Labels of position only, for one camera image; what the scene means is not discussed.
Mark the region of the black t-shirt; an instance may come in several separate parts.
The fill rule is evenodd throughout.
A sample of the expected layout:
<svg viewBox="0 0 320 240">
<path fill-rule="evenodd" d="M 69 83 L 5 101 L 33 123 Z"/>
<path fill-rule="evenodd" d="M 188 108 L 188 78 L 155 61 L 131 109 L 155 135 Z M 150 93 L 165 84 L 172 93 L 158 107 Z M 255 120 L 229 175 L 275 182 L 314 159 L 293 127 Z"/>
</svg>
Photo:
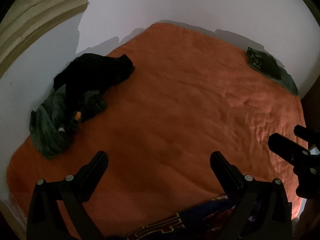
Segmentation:
<svg viewBox="0 0 320 240">
<path fill-rule="evenodd" d="M 65 87 L 73 116 L 89 120 L 104 111 L 104 94 L 127 80 L 135 67 L 127 55 L 120 57 L 84 53 L 54 77 L 53 88 Z"/>
</svg>

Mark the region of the folded camouflage clothes stack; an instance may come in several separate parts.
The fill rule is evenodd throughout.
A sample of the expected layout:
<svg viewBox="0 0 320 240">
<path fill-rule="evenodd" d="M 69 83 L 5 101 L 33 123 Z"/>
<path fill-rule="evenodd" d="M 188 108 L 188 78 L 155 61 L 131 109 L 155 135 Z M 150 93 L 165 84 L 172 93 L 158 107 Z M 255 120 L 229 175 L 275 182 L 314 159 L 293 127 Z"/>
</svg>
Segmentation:
<svg viewBox="0 0 320 240">
<path fill-rule="evenodd" d="M 246 50 L 248 64 L 251 68 L 273 78 L 281 80 L 281 71 L 276 60 L 263 51 L 248 47 Z"/>
</svg>

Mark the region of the patterned dark trousers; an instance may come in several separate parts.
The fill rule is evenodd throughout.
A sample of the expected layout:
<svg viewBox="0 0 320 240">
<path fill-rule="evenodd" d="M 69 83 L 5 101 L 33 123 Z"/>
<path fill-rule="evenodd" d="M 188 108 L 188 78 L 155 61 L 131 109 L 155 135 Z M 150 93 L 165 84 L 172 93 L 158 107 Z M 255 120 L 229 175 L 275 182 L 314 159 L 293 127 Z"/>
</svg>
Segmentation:
<svg viewBox="0 0 320 240">
<path fill-rule="evenodd" d="M 143 226 L 125 239 L 219 239 L 253 219 L 223 195 Z"/>
</svg>

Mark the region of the dark green garment pile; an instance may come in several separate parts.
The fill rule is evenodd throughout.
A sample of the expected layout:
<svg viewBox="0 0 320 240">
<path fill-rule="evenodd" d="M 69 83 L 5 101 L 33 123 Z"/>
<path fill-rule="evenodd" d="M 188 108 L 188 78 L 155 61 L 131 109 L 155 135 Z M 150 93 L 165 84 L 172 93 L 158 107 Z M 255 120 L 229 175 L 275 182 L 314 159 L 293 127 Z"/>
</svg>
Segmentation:
<svg viewBox="0 0 320 240">
<path fill-rule="evenodd" d="M 53 88 L 37 110 L 31 111 L 29 131 L 33 145 L 46 159 L 68 151 L 81 118 L 81 112 L 69 104 L 66 85 Z"/>
</svg>

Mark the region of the orange fleece bed blanket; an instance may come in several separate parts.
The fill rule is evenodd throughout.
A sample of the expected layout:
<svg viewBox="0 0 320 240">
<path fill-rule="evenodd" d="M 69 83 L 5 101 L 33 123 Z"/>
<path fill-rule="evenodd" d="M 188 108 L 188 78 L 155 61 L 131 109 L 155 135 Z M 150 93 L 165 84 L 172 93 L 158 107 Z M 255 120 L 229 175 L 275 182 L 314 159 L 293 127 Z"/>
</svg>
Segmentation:
<svg viewBox="0 0 320 240">
<path fill-rule="evenodd" d="M 253 70 L 242 49 L 168 23 L 111 52 L 124 54 L 135 71 L 105 94 L 107 109 L 80 126 L 68 152 L 47 160 L 27 139 L 13 154 L 7 185 L 24 213 L 38 179 L 61 180 L 105 151 L 108 169 L 84 206 L 105 236 L 123 236 L 220 196 L 209 164 L 220 151 L 257 180 L 281 179 L 298 215 L 298 179 L 267 144 L 273 133 L 296 139 L 298 96 Z"/>
</svg>

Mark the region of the beige curtain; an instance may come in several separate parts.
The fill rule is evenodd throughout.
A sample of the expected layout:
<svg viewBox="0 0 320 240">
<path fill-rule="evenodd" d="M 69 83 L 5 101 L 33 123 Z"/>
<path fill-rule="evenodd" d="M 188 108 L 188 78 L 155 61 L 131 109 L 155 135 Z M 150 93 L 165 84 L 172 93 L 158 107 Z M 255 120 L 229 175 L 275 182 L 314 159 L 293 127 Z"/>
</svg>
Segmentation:
<svg viewBox="0 0 320 240">
<path fill-rule="evenodd" d="M 1 22 L 1 75 L 41 36 L 87 6 L 88 0 L 16 0 Z"/>
</svg>

